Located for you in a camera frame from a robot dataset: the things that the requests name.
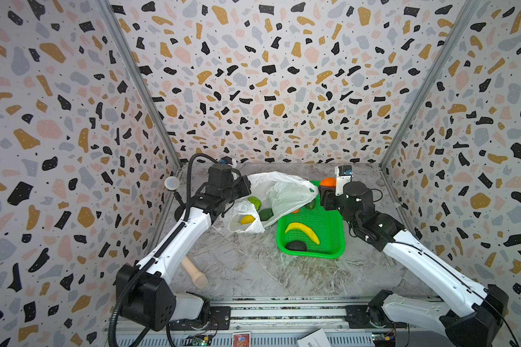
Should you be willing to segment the orange fruit large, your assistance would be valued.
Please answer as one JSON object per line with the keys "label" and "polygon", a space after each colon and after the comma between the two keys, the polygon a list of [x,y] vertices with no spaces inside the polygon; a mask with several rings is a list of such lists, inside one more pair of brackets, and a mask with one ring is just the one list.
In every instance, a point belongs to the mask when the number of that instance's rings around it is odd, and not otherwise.
{"label": "orange fruit large", "polygon": [[335,188],[337,186],[337,180],[334,177],[327,177],[320,181],[320,187]]}

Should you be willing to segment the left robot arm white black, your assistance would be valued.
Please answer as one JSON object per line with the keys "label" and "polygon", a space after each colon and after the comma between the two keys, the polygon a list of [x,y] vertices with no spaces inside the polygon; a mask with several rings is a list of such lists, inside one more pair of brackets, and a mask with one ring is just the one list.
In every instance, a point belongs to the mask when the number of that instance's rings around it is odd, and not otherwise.
{"label": "left robot arm white black", "polygon": [[169,284],[187,253],[230,204],[251,193],[250,181],[228,157],[208,168],[206,182],[196,191],[187,186],[187,199],[179,194],[176,224],[162,241],[136,265],[124,265],[117,273],[117,302],[109,320],[114,336],[118,320],[126,318],[145,331],[161,331],[183,320],[205,325],[210,320],[209,300],[197,294],[175,294]]}

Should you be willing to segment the green apple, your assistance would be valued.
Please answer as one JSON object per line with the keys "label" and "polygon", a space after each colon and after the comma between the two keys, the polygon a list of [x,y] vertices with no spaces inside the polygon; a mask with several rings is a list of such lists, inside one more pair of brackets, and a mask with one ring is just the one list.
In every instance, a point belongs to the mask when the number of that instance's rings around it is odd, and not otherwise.
{"label": "green apple", "polygon": [[250,196],[247,200],[253,204],[256,211],[259,211],[262,208],[262,202],[258,198]]}

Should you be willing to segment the yellow lemon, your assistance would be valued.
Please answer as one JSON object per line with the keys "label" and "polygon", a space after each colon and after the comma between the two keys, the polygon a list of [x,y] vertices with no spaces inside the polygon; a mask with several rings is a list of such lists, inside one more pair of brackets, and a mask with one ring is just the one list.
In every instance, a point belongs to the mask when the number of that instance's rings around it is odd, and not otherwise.
{"label": "yellow lemon", "polygon": [[246,215],[246,216],[242,217],[242,219],[240,220],[240,224],[241,225],[251,224],[255,220],[256,220],[256,218],[253,217],[252,215]]}

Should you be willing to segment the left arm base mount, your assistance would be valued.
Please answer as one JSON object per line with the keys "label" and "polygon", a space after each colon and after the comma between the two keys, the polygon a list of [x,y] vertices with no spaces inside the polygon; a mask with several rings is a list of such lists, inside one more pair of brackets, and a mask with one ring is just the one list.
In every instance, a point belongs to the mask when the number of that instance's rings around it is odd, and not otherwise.
{"label": "left arm base mount", "polygon": [[171,331],[191,331],[199,333],[201,331],[228,331],[232,318],[232,308],[230,306],[214,306],[202,309],[198,318],[193,320],[182,319],[170,322]]}

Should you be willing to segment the white plastic bag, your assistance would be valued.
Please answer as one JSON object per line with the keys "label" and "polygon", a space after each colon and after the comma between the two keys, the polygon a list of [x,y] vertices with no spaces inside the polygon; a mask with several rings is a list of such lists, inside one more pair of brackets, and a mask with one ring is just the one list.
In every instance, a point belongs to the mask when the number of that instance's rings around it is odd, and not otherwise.
{"label": "white plastic bag", "polygon": [[[222,218],[224,228],[232,233],[263,233],[281,217],[302,208],[318,195],[317,187],[299,176],[273,171],[255,173],[249,175],[248,179],[251,183],[251,194],[237,199]],[[250,196],[262,202],[262,209],[271,208],[274,216],[268,221],[261,221],[259,211],[247,200]],[[256,220],[251,224],[241,225],[240,220],[246,215],[252,215]]]}

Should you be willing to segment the yellow banana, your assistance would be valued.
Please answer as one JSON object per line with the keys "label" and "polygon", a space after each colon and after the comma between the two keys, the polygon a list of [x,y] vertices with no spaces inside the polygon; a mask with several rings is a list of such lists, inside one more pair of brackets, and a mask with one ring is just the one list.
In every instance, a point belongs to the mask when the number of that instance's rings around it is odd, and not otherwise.
{"label": "yellow banana", "polygon": [[312,230],[312,228],[306,226],[305,224],[301,223],[290,223],[287,228],[285,229],[285,233],[287,234],[289,231],[301,231],[304,233],[314,244],[319,245],[320,240],[316,233]]}

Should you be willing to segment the dark green avocado front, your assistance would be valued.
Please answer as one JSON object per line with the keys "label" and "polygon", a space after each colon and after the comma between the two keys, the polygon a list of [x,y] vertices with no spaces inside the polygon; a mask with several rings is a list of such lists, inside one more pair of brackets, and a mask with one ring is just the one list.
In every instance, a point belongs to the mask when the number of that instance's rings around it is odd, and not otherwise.
{"label": "dark green avocado front", "polygon": [[274,216],[274,212],[271,208],[266,208],[258,212],[261,221],[268,221]]}

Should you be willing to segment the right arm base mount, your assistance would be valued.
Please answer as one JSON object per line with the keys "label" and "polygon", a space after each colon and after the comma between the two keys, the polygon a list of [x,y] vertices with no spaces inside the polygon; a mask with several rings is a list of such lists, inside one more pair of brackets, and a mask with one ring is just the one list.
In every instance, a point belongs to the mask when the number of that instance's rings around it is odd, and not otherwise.
{"label": "right arm base mount", "polygon": [[407,324],[403,322],[392,322],[387,318],[377,321],[368,313],[366,304],[353,304],[345,307],[345,321],[350,329],[388,329],[407,328]]}

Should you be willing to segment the green avocado back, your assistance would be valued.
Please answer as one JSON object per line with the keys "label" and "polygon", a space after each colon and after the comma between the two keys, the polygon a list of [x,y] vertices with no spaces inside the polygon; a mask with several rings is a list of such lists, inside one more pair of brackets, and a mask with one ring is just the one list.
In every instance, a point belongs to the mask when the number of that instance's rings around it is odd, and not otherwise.
{"label": "green avocado back", "polygon": [[305,204],[304,207],[308,210],[313,210],[316,207],[316,199],[311,200],[310,202]]}

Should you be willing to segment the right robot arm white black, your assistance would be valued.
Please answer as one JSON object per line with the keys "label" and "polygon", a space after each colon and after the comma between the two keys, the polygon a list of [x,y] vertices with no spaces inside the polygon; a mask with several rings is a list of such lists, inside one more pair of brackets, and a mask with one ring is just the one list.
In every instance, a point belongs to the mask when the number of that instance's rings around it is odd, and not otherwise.
{"label": "right robot arm white black", "polygon": [[411,299],[381,290],[366,315],[375,327],[394,322],[415,325],[447,337],[455,346],[491,346],[505,326],[508,295],[463,275],[419,242],[392,216],[376,210],[373,192],[361,182],[318,188],[320,204],[337,211],[357,238],[404,265],[439,297]]}

